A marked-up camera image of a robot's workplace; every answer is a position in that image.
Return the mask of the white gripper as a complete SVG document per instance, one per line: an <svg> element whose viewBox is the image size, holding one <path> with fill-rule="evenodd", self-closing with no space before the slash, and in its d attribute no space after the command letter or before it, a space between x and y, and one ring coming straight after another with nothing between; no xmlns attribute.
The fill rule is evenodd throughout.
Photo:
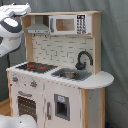
<svg viewBox="0 0 128 128"><path fill-rule="evenodd" d="M0 7L0 20L7 17L23 17L31 12L31 7L28 3L25 5L16 5L15 3L10 5L3 5Z"/></svg>

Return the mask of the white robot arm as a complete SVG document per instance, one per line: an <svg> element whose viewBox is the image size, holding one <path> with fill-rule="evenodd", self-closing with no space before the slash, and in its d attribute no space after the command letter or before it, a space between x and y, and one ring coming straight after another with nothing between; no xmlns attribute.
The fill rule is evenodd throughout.
<svg viewBox="0 0 128 128"><path fill-rule="evenodd" d="M15 17L24 17L31 12L28 3L25 5L3 5L0 7L0 57L17 50L21 44L22 26ZM0 115L0 128L28 128L23 117Z"/></svg>

